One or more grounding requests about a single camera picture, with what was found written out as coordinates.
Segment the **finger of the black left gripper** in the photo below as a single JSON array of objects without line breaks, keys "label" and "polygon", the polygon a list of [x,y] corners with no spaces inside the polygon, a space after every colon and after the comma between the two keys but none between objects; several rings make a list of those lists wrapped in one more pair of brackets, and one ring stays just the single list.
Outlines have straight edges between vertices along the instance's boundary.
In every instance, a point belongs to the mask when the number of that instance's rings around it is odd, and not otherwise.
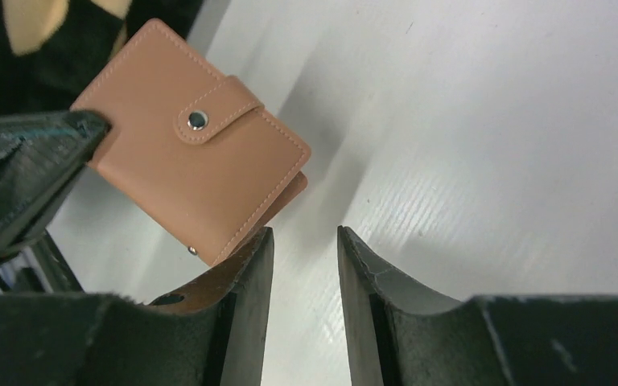
[{"label": "finger of the black left gripper", "polygon": [[45,234],[109,129],[84,110],[0,116],[0,264]]}]

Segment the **tan leather card holder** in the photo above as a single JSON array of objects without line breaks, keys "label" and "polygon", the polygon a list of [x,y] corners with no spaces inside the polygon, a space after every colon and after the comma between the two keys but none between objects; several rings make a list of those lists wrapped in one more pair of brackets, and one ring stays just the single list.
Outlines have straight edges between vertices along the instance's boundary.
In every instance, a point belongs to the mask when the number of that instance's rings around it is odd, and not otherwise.
[{"label": "tan leather card holder", "polygon": [[110,124],[89,165],[211,266],[307,185],[309,145],[157,18],[72,108]]}]

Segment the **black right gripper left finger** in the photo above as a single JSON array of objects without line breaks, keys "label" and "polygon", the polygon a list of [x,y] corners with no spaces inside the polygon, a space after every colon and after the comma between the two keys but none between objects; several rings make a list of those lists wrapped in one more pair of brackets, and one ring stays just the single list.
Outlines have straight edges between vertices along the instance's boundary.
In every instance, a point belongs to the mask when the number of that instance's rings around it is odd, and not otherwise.
[{"label": "black right gripper left finger", "polygon": [[0,385],[258,385],[274,234],[144,305],[115,294],[0,294]]}]

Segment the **black floral pillow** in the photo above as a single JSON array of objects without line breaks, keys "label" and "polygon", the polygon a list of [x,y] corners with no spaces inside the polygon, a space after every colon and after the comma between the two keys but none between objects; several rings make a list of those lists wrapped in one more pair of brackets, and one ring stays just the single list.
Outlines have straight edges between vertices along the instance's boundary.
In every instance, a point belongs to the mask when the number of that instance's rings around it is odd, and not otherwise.
[{"label": "black floral pillow", "polygon": [[201,1],[0,1],[0,116],[67,109],[159,18],[186,37]]}]

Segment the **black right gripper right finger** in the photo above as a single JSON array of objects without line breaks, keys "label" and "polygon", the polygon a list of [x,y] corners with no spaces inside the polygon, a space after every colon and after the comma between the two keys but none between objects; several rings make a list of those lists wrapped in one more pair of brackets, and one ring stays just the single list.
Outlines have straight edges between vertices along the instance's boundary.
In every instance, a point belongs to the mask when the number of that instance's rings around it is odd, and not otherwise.
[{"label": "black right gripper right finger", "polygon": [[461,302],[337,229],[355,385],[618,385],[618,295]]}]

